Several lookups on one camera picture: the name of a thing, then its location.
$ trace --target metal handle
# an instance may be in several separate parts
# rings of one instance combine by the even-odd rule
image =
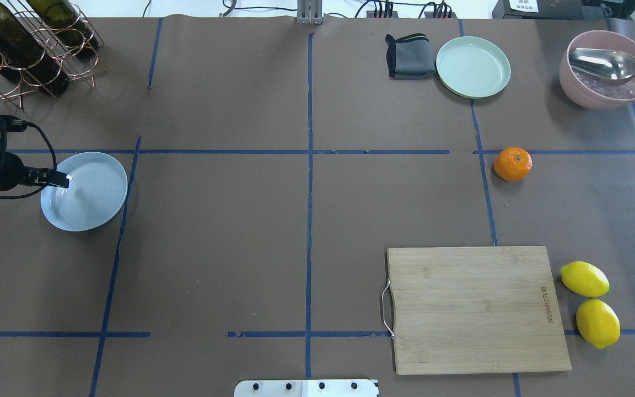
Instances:
[[[386,294],[386,290],[389,289],[390,287],[391,287],[391,279],[387,278],[386,286],[384,287],[384,290],[381,291],[381,321],[384,322],[386,329],[389,330],[389,334],[391,334],[391,339],[395,341],[396,335],[394,334],[393,331],[391,331],[391,327],[389,327],[389,325],[386,323],[386,308],[384,307],[384,295]]]

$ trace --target gray cloth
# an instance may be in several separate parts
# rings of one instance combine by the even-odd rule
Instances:
[[[415,80],[435,75],[433,48],[423,33],[414,33],[395,40],[386,35],[389,48],[386,64],[389,77],[396,80]]]

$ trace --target metal ladle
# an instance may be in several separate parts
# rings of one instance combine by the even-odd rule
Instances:
[[[572,68],[605,80],[623,83],[635,76],[635,56],[628,52],[576,48],[569,60]]]

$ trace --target mint green plate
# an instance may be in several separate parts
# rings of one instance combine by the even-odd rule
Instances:
[[[480,37],[456,37],[438,51],[435,67],[443,84],[464,98],[486,98],[503,90],[511,78],[509,58]]]

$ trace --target pink bowl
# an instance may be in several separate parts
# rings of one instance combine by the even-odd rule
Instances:
[[[562,56],[562,61],[560,61],[560,85],[571,100],[584,108],[598,110],[620,108],[620,106],[627,105],[635,100],[635,95],[629,99],[609,98],[592,91],[592,89],[584,85],[574,75],[567,58],[570,52],[578,47],[624,51],[635,56],[635,41],[607,30],[590,30],[572,39]]]

